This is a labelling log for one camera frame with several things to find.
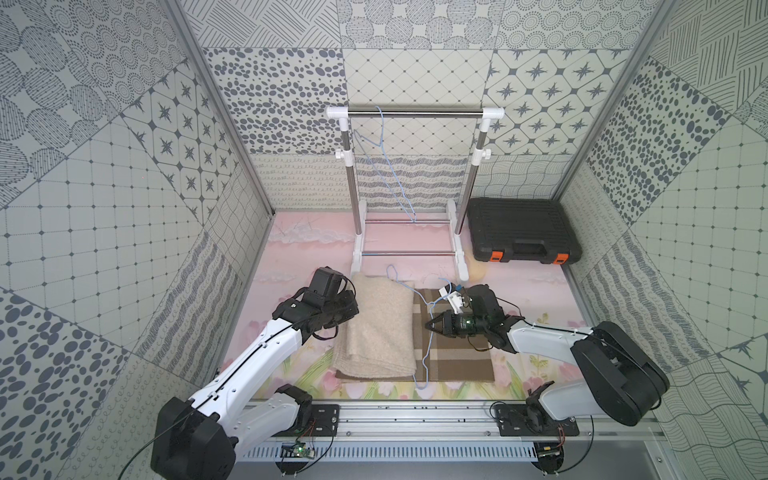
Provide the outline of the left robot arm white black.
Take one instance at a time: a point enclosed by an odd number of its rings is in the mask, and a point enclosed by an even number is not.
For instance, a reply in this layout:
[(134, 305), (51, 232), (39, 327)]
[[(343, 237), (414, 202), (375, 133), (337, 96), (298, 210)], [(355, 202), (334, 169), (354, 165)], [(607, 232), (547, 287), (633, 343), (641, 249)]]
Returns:
[(261, 334), (207, 385), (160, 410), (150, 468), (164, 479), (226, 479), (238, 456), (281, 432), (303, 432), (312, 397), (285, 384), (263, 404), (248, 402), (292, 354), (319, 331), (337, 331), (359, 312), (356, 287), (330, 268), (315, 270), (310, 284), (282, 301)]

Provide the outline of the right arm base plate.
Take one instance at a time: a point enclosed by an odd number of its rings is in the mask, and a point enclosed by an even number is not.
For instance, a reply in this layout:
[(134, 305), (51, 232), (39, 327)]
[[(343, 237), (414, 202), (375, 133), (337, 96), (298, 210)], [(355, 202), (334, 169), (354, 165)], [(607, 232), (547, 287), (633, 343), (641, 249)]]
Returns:
[(553, 420), (543, 410), (522, 403), (494, 402), (489, 407), (502, 437), (576, 437), (580, 434), (573, 420)]

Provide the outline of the brown plaid scarf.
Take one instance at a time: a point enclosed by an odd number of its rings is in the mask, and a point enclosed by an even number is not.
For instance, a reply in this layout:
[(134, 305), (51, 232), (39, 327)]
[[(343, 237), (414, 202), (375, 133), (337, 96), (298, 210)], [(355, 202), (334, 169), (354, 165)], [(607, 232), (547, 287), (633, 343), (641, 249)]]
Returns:
[(451, 309), (447, 301), (438, 301), (439, 293), (424, 289), (415, 293), (413, 340), (416, 372), (409, 378), (375, 380), (384, 382), (492, 382), (494, 367), (491, 354), (476, 350), (460, 338), (446, 338), (425, 329), (425, 323)]

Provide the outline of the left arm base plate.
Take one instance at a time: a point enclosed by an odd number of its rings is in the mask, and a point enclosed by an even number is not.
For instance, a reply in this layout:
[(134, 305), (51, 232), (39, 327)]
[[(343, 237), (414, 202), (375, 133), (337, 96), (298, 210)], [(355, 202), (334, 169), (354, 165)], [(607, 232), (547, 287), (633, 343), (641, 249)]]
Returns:
[(338, 432), (339, 404), (313, 404), (306, 414), (301, 414), (298, 424), (275, 434), (275, 437), (335, 437)]

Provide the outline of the beige wool scarf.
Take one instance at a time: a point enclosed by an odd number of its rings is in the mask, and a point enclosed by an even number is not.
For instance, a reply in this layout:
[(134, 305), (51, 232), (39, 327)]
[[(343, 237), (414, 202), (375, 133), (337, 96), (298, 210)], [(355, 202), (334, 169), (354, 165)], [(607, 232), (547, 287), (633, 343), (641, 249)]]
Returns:
[(332, 368), (344, 381), (409, 378), (416, 372), (415, 292), (385, 277), (352, 277), (359, 313), (340, 326)]

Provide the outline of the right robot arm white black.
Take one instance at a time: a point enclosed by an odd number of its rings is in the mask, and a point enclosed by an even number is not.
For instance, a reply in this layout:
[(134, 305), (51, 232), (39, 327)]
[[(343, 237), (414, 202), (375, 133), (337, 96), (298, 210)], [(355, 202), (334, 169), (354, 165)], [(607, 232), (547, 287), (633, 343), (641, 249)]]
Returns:
[(493, 349), (578, 368), (577, 379), (546, 381), (528, 393), (525, 422), (536, 433), (579, 416), (606, 415), (635, 426), (661, 406), (670, 388), (661, 367), (616, 323), (575, 329), (533, 323), (505, 312), (502, 306), (511, 303), (485, 284), (456, 289), (446, 300), (450, 309), (431, 318), (426, 330), (447, 338), (482, 337)]

